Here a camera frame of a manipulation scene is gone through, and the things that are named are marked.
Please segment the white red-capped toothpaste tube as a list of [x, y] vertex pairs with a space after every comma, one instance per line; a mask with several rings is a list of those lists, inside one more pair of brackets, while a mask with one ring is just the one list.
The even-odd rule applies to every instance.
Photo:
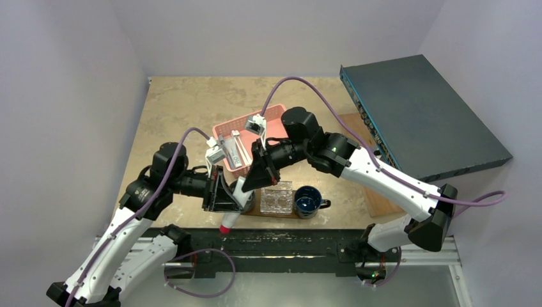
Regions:
[[238, 218], [245, 212], [245, 208], [250, 206], [251, 201], [254, 199], [254, 191], [243, 191], [246, 182], [245, 177], [238, 177], [235, 188], [231, 194], [234, 200], [234, 204], [240, 207], [237, 211], [231, 211], [224, 213], [222, 217], [222, 223], [219, 227], [219, 231], [223, 235], [227, 235], [236, 224]]

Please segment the oval wooden tray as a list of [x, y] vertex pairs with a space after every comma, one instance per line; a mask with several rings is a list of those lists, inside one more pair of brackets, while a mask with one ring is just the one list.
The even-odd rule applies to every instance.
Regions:
[[262, 213], [261, 211], [261, 191], [256, 191], [256, 205], [254, 209], [246, 214], [245, 216], [254, 216], [254, 217], [272, 217], [272, 218], [285, 218], [285, 219], [301, 219], [294, 210], [289, 214], [275, 214], [275, 213]]

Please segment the clear plastic holder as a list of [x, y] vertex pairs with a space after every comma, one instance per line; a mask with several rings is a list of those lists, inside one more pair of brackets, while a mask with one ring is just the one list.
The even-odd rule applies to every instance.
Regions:
[[289, 214], [293, 210], [293, 188], [291, 181], [282, 181], [277, 185], [262, 188], [262, 213]]

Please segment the blue enamel mug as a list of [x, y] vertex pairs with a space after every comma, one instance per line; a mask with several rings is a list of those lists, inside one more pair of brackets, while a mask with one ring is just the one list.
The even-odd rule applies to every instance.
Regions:
[[331, 201], [324, 199], [321, 192], [313, 186], [305, 185], [295, 191], [293, 208], [301, 219], [313, 218], [320, 209], [327, 209], [331, 205]]

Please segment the dark green enamel mug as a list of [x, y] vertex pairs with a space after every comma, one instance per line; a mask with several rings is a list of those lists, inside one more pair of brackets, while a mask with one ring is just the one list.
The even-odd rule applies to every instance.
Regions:
[[[230, 185], [230, 189], [232, 191], [235, 190], [235, 187], [236, 187], [236, 184], [237, 184], [238, 180], [234, 180]], [[245, 204], [244, 206], [244, 210], [242, 211], [242, 214], [246, 214], [250, 211], [252, 211], [254, 209], [256, 205], [256, 191], [252, 191], [248, 200], [247, 200], [247, 203]]]

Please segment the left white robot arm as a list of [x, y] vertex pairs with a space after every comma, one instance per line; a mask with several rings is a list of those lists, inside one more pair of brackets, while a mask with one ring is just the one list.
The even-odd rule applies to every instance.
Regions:
[[127, 186], [105, 234], [83, 264], [67, 280], [51, 284], [47, 297], [59, 306], [120, 306], [162, 264], [195, 259], [191, 234], [173, 224], [128, 257], [177, 194], [200, 198], [206, 211], [222, 212], [220, 230], [227, 233], [252, 192], [244, 189], [244, 179], [229, 186], [212, 161], [208, 157], [206, 165], [190, 168], [182, 143], [162, 144], [152, 163]]

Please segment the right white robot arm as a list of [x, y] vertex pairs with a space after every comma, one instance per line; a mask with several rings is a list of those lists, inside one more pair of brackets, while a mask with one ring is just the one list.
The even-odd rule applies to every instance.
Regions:
[[371, 160], [370, 152], [340, 133], [324, 132], [313, 113], [303, 107], [281, 116], [286, 138], [272, 145], [257, 139], [252, 144], [252, 164], [242, 191], [276, 185], [280, 169], [306, 160], [314, 169], [358, 183], [401, 207], [406, 216], [384, 224], [369, 225], [359, 242], [360, 255], [374, 260], [391, 248], [415, 244], [438, 252], [454, 214], [456, 188], [418, 181], [397, 169]]

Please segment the wooden board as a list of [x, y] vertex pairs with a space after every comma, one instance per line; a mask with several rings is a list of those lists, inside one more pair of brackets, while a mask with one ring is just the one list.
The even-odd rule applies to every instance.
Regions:
[[[377, 157], [380, 157], [380, 150], [378, 149], [375, 140], [369, 133], [368, 128], [358, 113], [340, 114], [339, 117], [348, 128], [354, 131], [369, 145], [369, 148], [373, 152], [376, 152], [375, 155]], [[370, 188], [363, 187], [363, 195], [366, 200], [365, 204], [368, 213], [373, 218], [405, 213], [404, 210], [399, 206]]]

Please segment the black aluminium base frame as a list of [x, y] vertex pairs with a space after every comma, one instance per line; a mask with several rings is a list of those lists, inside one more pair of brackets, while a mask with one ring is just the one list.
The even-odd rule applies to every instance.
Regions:
[[218, 272], [326, 273], [337, 277], [381, 281], [397, 264], [458, 265], [453, 238], [439, 252], [409, 244], [379, 254], [362, 245], [356, 229], [234, 229], [189, 228], [190, 251], [198, 254], [162, 266], [168, 278], [214, 278]]

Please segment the dark network switch box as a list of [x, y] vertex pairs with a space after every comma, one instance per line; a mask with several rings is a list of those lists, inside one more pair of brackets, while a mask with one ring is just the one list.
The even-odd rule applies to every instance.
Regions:
[[512, 159], [423, 55], [341, 67], [339, 77], [383, 161], [411, 177], [434, 182]]

